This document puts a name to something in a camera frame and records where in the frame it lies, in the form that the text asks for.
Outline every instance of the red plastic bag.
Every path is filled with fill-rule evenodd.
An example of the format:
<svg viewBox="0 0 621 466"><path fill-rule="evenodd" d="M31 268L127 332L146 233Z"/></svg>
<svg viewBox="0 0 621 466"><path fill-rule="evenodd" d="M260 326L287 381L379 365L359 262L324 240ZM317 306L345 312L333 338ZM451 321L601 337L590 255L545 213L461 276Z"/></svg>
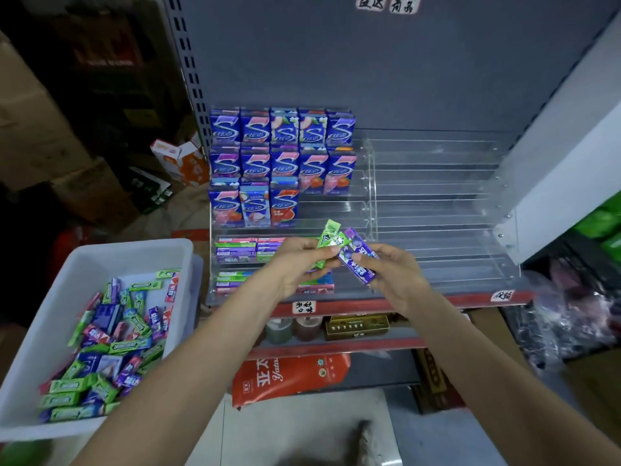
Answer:
<svg viewBox="0 0 621 466"><path fill-rule="evenodd" d="M351 364L349 353L245 361L233 379L233 407L340 383Z"/></svg>

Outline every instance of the gray shelf back panel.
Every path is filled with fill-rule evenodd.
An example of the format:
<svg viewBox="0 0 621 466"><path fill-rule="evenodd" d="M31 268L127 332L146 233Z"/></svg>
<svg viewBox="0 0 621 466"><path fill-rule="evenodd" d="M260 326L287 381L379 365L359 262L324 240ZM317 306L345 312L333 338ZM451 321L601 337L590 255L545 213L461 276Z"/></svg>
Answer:
<svg viewBox="0 0 621 466"><path fill-rule="evenodd" d="M516 133L621 6L422 0L407 16L355 0L168 2L207 107L347 105L358 128Z"/></svg>

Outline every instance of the plastic wrap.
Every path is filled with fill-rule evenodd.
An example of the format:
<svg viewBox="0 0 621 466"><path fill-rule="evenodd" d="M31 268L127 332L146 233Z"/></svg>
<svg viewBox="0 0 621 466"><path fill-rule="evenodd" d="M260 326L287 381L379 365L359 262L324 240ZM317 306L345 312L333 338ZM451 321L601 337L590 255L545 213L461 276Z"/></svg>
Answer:
<svg viewBox="0 0 621 466"><path fill-rule="evenodd" d="M549 280L525 271L535 297L528 308L511 310L516 341L535 371L558 371L563 360L616 343L609 329L612 300L586 285L564 259L552 260Z"/></svg>

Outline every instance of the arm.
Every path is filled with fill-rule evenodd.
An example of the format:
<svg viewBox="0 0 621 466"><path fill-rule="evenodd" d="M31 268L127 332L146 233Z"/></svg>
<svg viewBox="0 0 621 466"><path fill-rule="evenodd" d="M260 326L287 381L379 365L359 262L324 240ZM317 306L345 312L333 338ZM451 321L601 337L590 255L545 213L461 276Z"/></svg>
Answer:
<svg viewBox="0 0 621 466"><path fill-rule="evenodd" d="M317 239L287 239L205 325L177 347L114 410L73 461L73 466L183 465L276 304L306 273L338 247L315 249Z"/></svg>
<svg viewBox="0 0 621 466"><path fill-rule="evenodd" d="M371 247L380 260L353 258L377 271L371 284L416 327L509 465L621 464L612 441L433 291L411 254Z"/></svg>

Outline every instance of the white label with chinese characters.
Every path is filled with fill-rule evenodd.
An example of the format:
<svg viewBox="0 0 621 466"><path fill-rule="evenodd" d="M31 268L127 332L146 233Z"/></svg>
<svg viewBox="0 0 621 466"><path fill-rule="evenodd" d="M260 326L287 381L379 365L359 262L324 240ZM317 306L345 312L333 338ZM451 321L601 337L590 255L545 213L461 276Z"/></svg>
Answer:
<svg viewBox="0 0 621 466"><path fill-rule="evenodd" d="M386 0L356 0L356 7L359 10L384 11Z"/></svg>
<svg viewBox="0 0 621 466"><path fill-rule="evenodd" d="M493 303L508 303L513 297L513 293L516 292L515 289L506 289L505 291L496 291L492 294L492 298L490 301Z"/></svg>
<svg viewBox="0 0 621 466"><path fill-rule="evenodd" d="M316 301L298 301L292 304L293 313L297 315L313 314L317 310Z"/></svg>
<svg viewBox="0 0 621 466"><path fill-rule="evenodd" d="M415 15L420 6L420 0L390 0L388 11L396 15Z"/></svg>

